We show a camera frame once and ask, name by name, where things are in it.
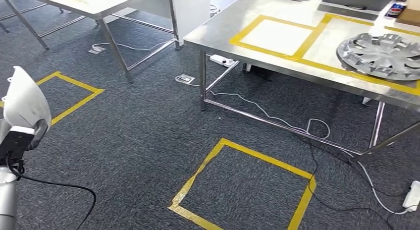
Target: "blue can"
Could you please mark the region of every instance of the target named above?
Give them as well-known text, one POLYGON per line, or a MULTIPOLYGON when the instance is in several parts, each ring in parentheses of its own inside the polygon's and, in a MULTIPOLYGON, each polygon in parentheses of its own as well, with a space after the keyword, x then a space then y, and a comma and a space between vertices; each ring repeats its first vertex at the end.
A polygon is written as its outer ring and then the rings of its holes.
POLYGON ((388 12, 386 13, 386 16, 391 17, 391 18, 398 18, 398 16, 400 16, 401 12, 405 8, 406 8, 406 5, 404 3, 395 3, 388 10, 388 12))

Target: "yellow tape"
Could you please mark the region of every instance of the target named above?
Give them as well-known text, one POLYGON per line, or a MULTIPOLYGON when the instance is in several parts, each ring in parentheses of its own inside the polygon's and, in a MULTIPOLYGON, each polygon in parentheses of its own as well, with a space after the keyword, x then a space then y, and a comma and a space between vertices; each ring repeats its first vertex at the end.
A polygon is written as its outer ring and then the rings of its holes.
POLYGON ((310 66, 313 66, 315 68, 331 71, 331 72, 334 72, 334 73, 337 73, 337 74, 350 76, 350 77, 357 78, 359 80, 367 81, 367 82, 370 82, 370 83, 383 85, 385 87, 389 87, 389 88, 399 90, 399 91, 402 91, 402 92, 405 92, 405 93, 409 93, 409 94, 413 94, 413 95, 420 95, 420 90, 409 87, 409 86, 400 85, 400 84, 397 84, 397 83, 394 83, 394 82, 373 78, 371 76, 362 75, 362 74, 358 74, 358 73, 351 72, 351 71, 342 70, 342 69, 335 68, 335 67, 332 67, 332 66, 329 66, 329 65, 317 63, 317 62, 314 62, 314 61, 311 61, 311 60, 299 59, 299 60, 296 60, 296 62, 301 63, 301 64, 305 64, 305 65, 310 65, 310 66))
POLYGON ((204 169, 204 167, 207 165, 207 163, 209 163, 220 152, 222 147, 223 147, 223 143, 219 142, 212 149, 212 151, 204 159, 203 163, 200 165, 200 167, 195 172, 195 174, 185 183, 185 185, 181 188, 181 190, 173 198, 172 205, 178 205, 182 201, 182 199, 184 199, 185 195, 187 195, 188 191, 190 191, 191 186, 193 185, 197 175, 204 169))
POLYGON ((90 86, 90 85, 87 85, 87 84, 85 84, 85 83, 82 83, 82 82, 80 82, 80 81, 78 81, 78 80, 75 80, 75 79, 72 79, 72 78, 70 78, 70 77, 68 77, 68 76, 65 76, 65 75, 61 75, 61 74, 57 74, 56 75, 58 78, 60 78, 60 79, 62 79, 62 80, 65 80, 65 81, 67 81, 68 83, 71 83, 71 84, 73 84, 73 85, 77 85, 77 86, 79 86, 79 87, 82 87, 82 88, 84 88, 84 89, 86 89, 86 90, 89 90, 89 91, 91 91, 91 92, 97 92, 99 89, 97 89, 97 88, 95 88, 95 87, 92 87, 92 86, 90 86))
POLYGON ((306 29, 310 29, 310 30, 314 30, 314 29, 316 28, 316 27, 309 26, 309 25, 306 25, 306 24, 295 23, 295 22, 292 22, 292 21, 287 21, 287 20, 283 20, 283 19, 279 19, 279 18, 274 18, 274 17, 270 17, 270 16, 265 16, 265 15, 260 15, 259 19, 260 19, 261 21, 264 21, 264 20, 271 20, 271 21, 274 21, 274 22, 279 22, 279 23, 289 24, 289 25, 293 25, 293 26, 300 27, 300 28, 306 28, 306 29))
POLYGON ((55 117, 55 118, 52 119, 51 125, 56 124, 58 121, 62 120, 67 115, 69 115, 72 112, 76 111, 76 109, 80 108, 82 105, 86 104, 91 99, 93 99, 94 97, 96 97, 97 95, 99 95, 100 93, 102 93, 103 91, 105 91, 105 90, 98 89, 95 93, 89 95, 88 97, 84 98, 82 101, 80 101, 77 104, 73 105, 71 108, 69 108, 66 111, 62 112, 60 115, 58 115, 57 117, 55 117))
POLYGON ((305 191, 303 192, 301 201, 299 202, 298 207, 296 208, 296 211, 293 214, 292 220, 289 223, 289 227, 287 228, 288 230, 298 229, 299 225, 301 224, 303 215, 305 214, 306 209, 309 205, 309 202, 311 201, 312 192, 315 191, 315 188, 316 188, 316 181, 315 181, 315 177, 313 177, 309 181, 308 185, 305 188, 305 191))
POLYGON ((186 219, 188 219, 190 221, 193 221, 195 224, 201 226, 204 229, 208 229, 208 230, 222 230, 222 228, 220 228, 216 224, 210 223, 209 221, 203 219, 202 217, 194 214, 191 211, 188 211, 188 210, 182 208, 181 206, 171 205, 168 208, 170 210, 176 212, 177 214, 183 216, 184 218, 186 218, 186 219))
MULTIPOLYGON (((266 162, 269 162, 273 165, 276 165, 278 167, 284 168, 292 173, 298 174, 304 178, 310 179, 312 174, 305 172, 301 169, 298 169, 294 166, 291 166, 287 163, 281 162, 277 159, 274 159, 272 157, 266 156, 264 154, 261 154, 259 152, 256 152, 254 150, 251 150, 247 147, 241 146, 239 144, 236 144, 234 142, 231 142, 225 138, 221 138, 220 141, 216 144, 216 146, 210 151, 210 153, 206 156, 203 163, 200 165, 198 170, 194 173, 194 175, 184 184, 184 186, 181 188, 181 190, 176 194, 176 196, 172 200, 172 205, 168 207, 168 209, 176 212, 177 214, 183 216, 184 218, 193 221, 195 224, 201 226, 204 229, 207 230, 221 230, 219 226, 203 219, 202 217, 192 213, 191 211, 184 209, 183 207, 179 206, 182 199, 187 195, 188 191, 191 189, 191 186, 193 185, 197 175, 204 169, 204 167, 220 152, 220 150, 224 146, 229 146, 231 148, 234 148, 238 151, 244 152, 246 154, 249 154, 251 156, 254 156, 256 158, 259 158, 261 160, 264 160, 266 162)), ((310 180, 309 185, 311 186, 311 190, 314 191, 316 188, 316 181, 315 177, 313 177, 310 180)), ((301 201, 298 204, 298 207, 293 214, 293 218, 290 221, 289 230, 295 230, 298 228, 300 222, 302 221, 303 215, 305 214, 306 208, 308 207, 308 204, 311 200, 312 193, 309 191, 309 187, 306 187, 301 201)))
MULTIPOLYGON (((62 79, 64 81, 67 81, 73 85, 79 86, 81 88, 84 88, 86 90, 89 90, 92 92, 91 95, 89 95, 88 97, 84 98, 82 101, 78 102, 77 104, 73 105, 71 108, 67 109, 66 111, 62 112, 61 114, 59 114, 57 117, 53 118, 51 120, 51 125, 56 124, 58 121, 62 120, 64 117, 66 117, 67 115, 71 114, 72 112, 76 111, 76 109, 80 108, 82 105, 86 104, 87 102, 89 102, 90 100, 92 100, 94 97, 96 97, 97 95, 99 95, 100 93, 102 93, 103 89, 97 89, 95 87, 92 87, 90 85, 87 85, 85 83, 82 83, 80 81, 77 81, 75 79, 72 79, 68 76, 62 75, 61 72, 56 71, 44 78, 42 78, 41 80, 39 80, 38 82, 36 82, 37 85, 41 85, 51 79, 53 79, 54 77, 57 77, 59 79, 62 79)), ((3 101, 0 101, 0 107, 3 107, 4 103, 3 101)))
POLYGON ((299 168, 296 168, 296 167, 294 167, 292 165, 289 165, 287 163, 284 163, 282 161, 279 161, 279 160, 277 160, 277 159, 275 159, 273 157, 269 157, 269 156, 264 155, 262 153, 259 153, 259 152, 256 152, 254 150, 251 150, 251 149, 249 149, 247 147, 244 147, 244 146, 241 146, 241 145, 236 144, 234 142, 231 142, 231 141, 229 141, 227 139, 222 138, 220 140, 220 143, 223 143, 224 145, 229 146, 229 147, 232 147, 232 148, 234 148, 234 149, 236 149, 238 151, 244 152, 244 153, 246 153, 248 155, 251 155, 253 157, 259 158, 261 160, 264 160, 264 161, 266 161, 268 163, 271 163, 271 164, 276 165, 278 167, 281 167, 283 169, 286 169, 286 170, 288 170, 288 171, 290 171, 292 173, 295 173, 297 175, 300 175, 300 176, 302 176, 302 177, 304 177, 306 179, 310 179, 311 176, 312 176, 312 174, 310 174, 310 173, 308 173, 306 171, 303 171, 303 170, 301 170, 299 168))
MULTIPOLYGON (((250 45, 250 44, 246 44, 246 43, 241 42, 241 40, 248 33, 250 33, 254 28, 256 28, 264 19, 270 19, 270 20, 273 20, 273 21, 283 22, 283 20, 281 20, 281 19, 276 19, 276 18, 261 15, 256 20, 251 22, 245 29, 240 31, 235 36, 233 36, 229 40, 229 42, 233 45, 244 47, 244 48, 247 48, 247 49, 250 49, 250 50, 254 50, 254 51, 257 51, 257 52, 265 53, 265 54, 268 54, 268 55, 272 55, 272 56, 275 56, 275 57, 279 57, 279 58, 283 58, 283 59, 287 59, 287 60, 291 60, 291 61, 295 61, 297 63, 309 65, 309 66, 319 68, 319 69, 323 69, 323 70, 326 70, 326 71, 350 76, 350 77, 357 78, 357 79, 360 79, 360 80, 363 80, 363 81, 367 81, 369 83, 383 85, 385 87, 389 87, 389 88, 392 88, 392 89, 395 89, 395 90, 398 90, 398 91, 401 91, 401 92, 405 92, 405 93, 408 93, 408 94, 420 95, 420 83, 419 82, 417 82, 417 87, 416 88, 412 88, 412 87, 409 87, 409 86, 400 85, 400 84, 390 82, 390 81, 387 81, 387 80, 374 78, 374 77, 366 76, 366 75, 362 75, 362 74, 357 74, 357 73, 354 73, 354 72, 351 72, 351 71, 335 68, 335 67, 325 65, 325 64, 321 64, 321 63, 318 63, 318 62, 315 62, 315 61, 310 61, 310 60, 303 59, 303 56, 305 55, 305 53, 314 44, 317 37, 320 35, 320 33, 322 33, 322 31, 325 29, 325 27, 328 25, 328 23, 331 21, 332 18, 342 19, 342 20, 355 22, 355 23, 359 23, 359 24, 364 24, 364 25, 369 25, 369 26, 374 25, 371 22, 358 20, 358 19, 354 19, 354 18, 350 18, 350 17, 345 17, 345 16, 341 16, 341 15, 337 15, 337 14, 327 13, 327 14, 325 14, 325 16, 321 20, 321 22, 318 24, 318 26, 313 28, 313 32, 302 43, 301 47, 295 52, 295 54, 293 54, 293 56, 290 56, 290 55, 287 55, 287 54, 278 53, 278 52, 275 52, 275 51, 272 51, 272 50, 260 48, 260 47, 254 46, 254 45, 250 45)), ((305 28, 310 29, 309 28, 310 26, 304 25, 304 24, 298 24, 297 26, 305 27, 305 28)), ((391 27, 385 27, 385 28, 389 29, 389 30, 397 31, 397 32, 402 32, 402 33, 407 33, 407 34, 411 34, 411 35, 420 36, 420 33, 418 33, 418 32, 408 31, 408 30, 399 29, 399 28, 391 28, 391 27)))
POLYGON ((350 18, 350 17, 345 17, 345 16, 341 16, 341 15, 338 15, 338 14, 327 13, 327 14, 325 14, 325 16, 326 17, 332 17, 332 18, 338 18, 338 19, 341 19, 341 20, 346 20, 346 21, 350 21, 350 22, 354 22, 354 23, 369 25, 369 26, 374 25, 374 23, 371 23, 371 22, 367 22, 367 21, 363 21, 363 20, 359 20, 359 19, 355 19, 355 18, 350 18))
POLYGON ((40 79, 37 82, 37 85, 41 85, 42 83, 45 83, 46 81, 49 81, 49 80, 53 79, 54 77, 57 77, 57 75, 59 75, 59 74, 60 74, 59 71, 56 71, 54 73, 51 73, 50 75, 47 75, 46 77, 40 79))
POLYGON ((295 54, 293 54, 293 56, 297 58, 302 58, 305 55, 305 53, 309 50, 309 48, 311 48, 311 46, 314 44, 315 40, 317 40, 320 34, 324 31, 325 27, 328 25, 331 19, 332 19, 331 16, 325 16, 321 20, 319 25, 316 28, 314 28, 311 34, 302 43, 302 45, 295 52, 295 54))
POLYGON ((401 28, 393 28, 393 27, 385 26, 385 29, 395 31, 395 32, 400 32, 400 33, 411 34, 411 35, 414 35, 414 36, 420 36, 420 33, 418 33, 418 32, 409 31, 409 30, 405 30, 405 29, 401 29, 401 28))

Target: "table top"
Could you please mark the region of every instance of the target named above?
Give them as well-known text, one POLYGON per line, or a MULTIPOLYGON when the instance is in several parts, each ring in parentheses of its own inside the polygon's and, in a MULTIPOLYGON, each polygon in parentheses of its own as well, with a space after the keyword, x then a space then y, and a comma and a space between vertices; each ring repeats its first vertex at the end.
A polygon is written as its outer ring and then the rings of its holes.
POLYGON ((336 54, 342 41, 364 32, 420 42, 420 27, 382 14, 373 21, 329 13, 321 11, 320 4, 237 0, 184 40, 210 54, 420 112, 420 81, 396 82, 346 70, 336 54))
POLYGON ((140 0, 38 0, 93 19, 101 19, 140 0))

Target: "metal frame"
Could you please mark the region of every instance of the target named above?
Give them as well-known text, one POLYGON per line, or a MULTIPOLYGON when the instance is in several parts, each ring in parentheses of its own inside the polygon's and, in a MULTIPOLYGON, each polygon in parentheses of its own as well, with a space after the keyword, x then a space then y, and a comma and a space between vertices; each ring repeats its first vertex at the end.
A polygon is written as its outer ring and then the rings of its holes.
MULTIPOLYGON (((42 40, 43 37, 45 37, 47 35, 50 35, 50 34, 56 32, 58 30, 61 30, 61 29, 65 28, 65 27, 67 27, 67 26, 69 26, 69 25, 71 25, 73 23, 76 23, 76 22, 78 22, 78 21, 86 18, 86 16, 80 16, 80 17, 78 17, 78 18, 76 18, 76 19, 74 19, 74 20, 72 20, 72 21, 70 21, 68 23, 65 23, 65 24, 63 24, 61 26, 58 26, 55 29, 52 29, 52 30, 50 30, 48 32, 45 32, 45 33, 42 33, 42 34, 38 34, 34 30, 34 28, 28 23, 28 21, 22 16, 22 13, 29 12, 31 10, 34 10, 34 9, 39 8, 41 6, 45 6, 47 4, 42 4, 42 5, 39 5, 37 7, 31 8, 31 9, 26 9, 26 10, 23 10, 23 11, 18 11, 16 9, 16 7, 13 5, 13 3, 10 0, 5 0, 5 1, 9 5, 9 7, 13 10, 13 12, 14 12, 14 14, 6 15, 6 16, 9 16, 9 17, 11 15, 12 16, 18 16, 19 19, 22 21, 22 23, 24 23, 26 25, 26 27, 38 39, 38 41, 41 43, 41 45, 46 50, 49 50, 49 48, 46 45, 46 43, 42 40)), ((154 29, 158 29, 158 30, 161 30, 163 32, 170 33, 170 34, 172 34, 174 36, 173 39, 169 40, 168 42, 166 42, 162 46, 158 47, 152 53, 150 53, 149 55, 147 55, 143 59, 135 62, 131 66, 127 66, 127 64, 125 63, 124 58, 122 57, 121 52, 119 51, 119 49, 117 47, 117 44, 115 43, 115 40, 114 40, 114 38, 113 38, 113 36, 111 34, 111 31, 109 30, 108 25, 104 21, 104 18, 95 20, 96 23, 97 23, 97 25, 99 25, 101 27, 102 31, 104 32, 104 35, 105 35, 107 41, 109 42, 109 44, 111 46, 111 49, 112 49, 112 51, 114 53, 114 56, 115 56, 116 60, 118 61, 118 64, 122 68, 122 70, 124 72, 124 75, 127 78, 127 80, 128 80, 129 83, 133 83, 134 82, 133 76, 130 74, 130 71, 132 69, 134 69, 138 65, 144 63, 145 61, 147 61, 148 59, 150 59, 151 57, 153 57, 154 55, 156 55, 157 53, 159 53, 160 51, 162 51, 163 49, 167 48, 168 46, 170 46, 173 43, 175 43, 175 49, 178 50, 178 49, 181 48, 180 43, 179 43, 178 25, 177 25, 177 22, 176 22, 175 8, 174 8, 173 0, 169 0, 169 7, 170 7, 170 13, 171 13, 172 27, 173 27, 172 30, 167 29, 167 28, 164 28, 164 27, 160 27, 160 26, 157 26, 157 25, 154 25, 154 24, 151 24, 151 23, 147 23, 147 22, 144 22, 144 21, 141 21, 141 20, 137 20, 137 19, 134 19, 134 18, 130 18, 130 17, 126 17, 126 16, 122 16, 122 15, 118 15, 118 14, 111 14, 112 16, 115 16, 115 17, 118 17, 118 18, 121 18, 121 19, 130 21, 130 22, 134 22, 134 23, 137 23, 137 24, 145 25, 145 26, 148 26, 148 27, 151 27, 151 28, 154 28, 154 29)))
POLYGON ((337 144, 335 142, 331 142, 331 141, 328 141, 328 140, 325 140, 325 139, 321 139, 317 136, 310 135, 310 134, 305 133, 305 132, 300 131, 300 130, 292 129, 292 128, 290 128, 288 126, 285 126, 283 124, 273 122, 271 120, 267 120, 267 119, 261 118, 259 116, 256 116, 256 115, 253 115, 253 114, 250 114, 250 113, 232 108, 232 107, 224 105, 222 103, 218 103, 216 101, 207 99, 207 93, 210 92, 210 90, 215 85, 217 85, 229 72, 231 72, 233 70, 233 68, 238 65, 238 63, 239 63, 238 61, 235 62, 224 73, 222 73, 222 75, 220 75, 212 84, 210 84, 209 86, 206 87, 206 75, 207 75, 206 52, 200 51, 200 56, 199 56, 200 78, 199 79, 200 79, 200 108, 201 108, 202 111, 206 110, 206 104, 212 104, 212 105, 221 107, 223 109, 235 112, 237 114, 244 115, 244 116, 250 117, 252 119, 274 125, 276 127, 282 128, 282 129, 287 130, 289 132, 292 132, 292 133, 310 138, 312 140, 324 143, 326 145, 329 145, 329 146, 332 146, 332 147, 335 147, 335 148, 339 148, 341 150, 344 150, 344 151, 352 153, 352 154, 356 154, 356 156, 351 159, 352 163, 358 162, 360 159, 368 156, 369 154, 372 154, 373 152, 378 151, 382 147, 389 146, 389 145, 395 143, 398 139, 409 135, 414 130, 420 129, 420 121, 417 121, 416 123, 409 126, 408 128, 398 132, 397 134, 393 135, 392 137, 390 137, 390 138, 380 142, 379 144, 377 144, 378 137, 379 137, 380 125, 381 125, 382 117, 383 117, 383 110, 384 110, 384 107, 385 107, 384 102, 379 102, 378 109, 377 109, 377 112, 376 112, 376 117, 375 117, 375 123, 373 125, 372 136, 370 138, 369 148, 367 150, 364 150, 364 151, 359 151, 359 150, 355 150, 355 149, 350 148, 350 147, 345 147, 345 146, 343 146, 341 144, 337 144))

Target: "cardboard box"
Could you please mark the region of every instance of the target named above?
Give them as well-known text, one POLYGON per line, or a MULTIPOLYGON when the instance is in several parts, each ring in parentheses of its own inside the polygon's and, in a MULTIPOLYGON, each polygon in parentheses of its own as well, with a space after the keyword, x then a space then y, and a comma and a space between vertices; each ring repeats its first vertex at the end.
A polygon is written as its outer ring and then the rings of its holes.
POLYGON ((397 22, 420 26, 420 0, 407 0, 407 7, 400 14, 397 22))

